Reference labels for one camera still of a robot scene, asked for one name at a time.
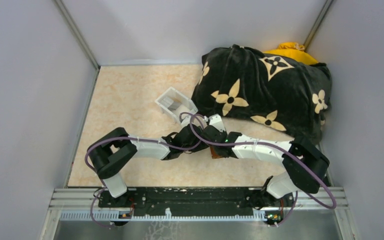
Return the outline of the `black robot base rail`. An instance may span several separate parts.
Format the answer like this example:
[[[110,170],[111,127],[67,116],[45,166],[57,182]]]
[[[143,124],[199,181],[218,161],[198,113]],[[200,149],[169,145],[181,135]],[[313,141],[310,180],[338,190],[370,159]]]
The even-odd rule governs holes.
[[[130,187],[119,197],[104,190],[100,208],[127,208],[135,217],[156,217],[170,210],[174,217],[250,217],[254,211],[290,207],[291,193],[277,199],[264,187]]]

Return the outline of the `yellow cloth bundle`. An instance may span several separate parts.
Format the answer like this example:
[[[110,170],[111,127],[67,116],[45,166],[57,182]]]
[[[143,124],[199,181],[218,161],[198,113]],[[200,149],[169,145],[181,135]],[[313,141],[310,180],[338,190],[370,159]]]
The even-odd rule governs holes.
[[[298,42],[283,42],[276,49],[266,50],[263,53],[288,57],[306,65],[319,63],[318,60],[305,52],[305,46]]]

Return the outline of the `black floral plush blanket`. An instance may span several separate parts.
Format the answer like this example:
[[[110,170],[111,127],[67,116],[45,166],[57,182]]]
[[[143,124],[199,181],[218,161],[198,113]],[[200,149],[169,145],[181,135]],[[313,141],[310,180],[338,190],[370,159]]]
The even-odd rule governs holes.
[[[214,48],[201,61],[191,96],[200,114],[253,121],[321,142],[333,83],[325,63],[305,64],[236,44]]]

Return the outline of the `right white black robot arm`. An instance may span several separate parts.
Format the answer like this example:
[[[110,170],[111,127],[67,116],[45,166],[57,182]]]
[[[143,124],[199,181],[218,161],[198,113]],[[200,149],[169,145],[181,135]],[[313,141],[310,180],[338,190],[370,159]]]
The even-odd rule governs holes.
[[[330,165],[327,157],[303,136],[290,141],[270,141],[240,132],[220,131],[211,125],[199,136],[223,158],[253,159],[284,168],[284,172],[270,177],[264,184],[261,199],[267,206],[275,206],[282,197],[295,191],[318,193]]]

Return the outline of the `brown leather card holder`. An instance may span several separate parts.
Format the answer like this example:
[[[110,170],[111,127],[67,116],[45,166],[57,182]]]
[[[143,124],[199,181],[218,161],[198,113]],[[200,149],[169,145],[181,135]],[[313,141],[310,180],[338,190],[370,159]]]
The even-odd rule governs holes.
[[[211,146],[210,147],[210,153],[211,153],[211,158],[212,159],[224,158],[223,150],[218,148],[218,147],[216,147],[216,146]]]

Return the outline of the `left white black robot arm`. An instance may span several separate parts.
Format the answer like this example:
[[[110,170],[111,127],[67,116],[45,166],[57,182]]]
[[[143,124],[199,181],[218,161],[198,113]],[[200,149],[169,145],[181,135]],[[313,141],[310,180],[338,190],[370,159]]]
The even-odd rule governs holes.
[[[190,127],[160,138],[129,135],[117,127],[87,149],[85,162],[97,174],[110,193],[110,200],[118,207],[129,203],[130,193],[120,171],[133,158],[173,160],[183,153],[195,153],[209,146],[199,140]]]

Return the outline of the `white translucent plastic card box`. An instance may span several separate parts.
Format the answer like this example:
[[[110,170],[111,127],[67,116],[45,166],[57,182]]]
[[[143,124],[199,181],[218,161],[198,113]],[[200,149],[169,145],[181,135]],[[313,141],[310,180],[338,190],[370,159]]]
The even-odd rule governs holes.
[[[169,87],[154,102],[160,107],[163,114],[181,126],[186,124],[186,122],[183,123],[184,118],[188,118],[185,113],[196,114],[198,112],[194,102],[174,87]]]

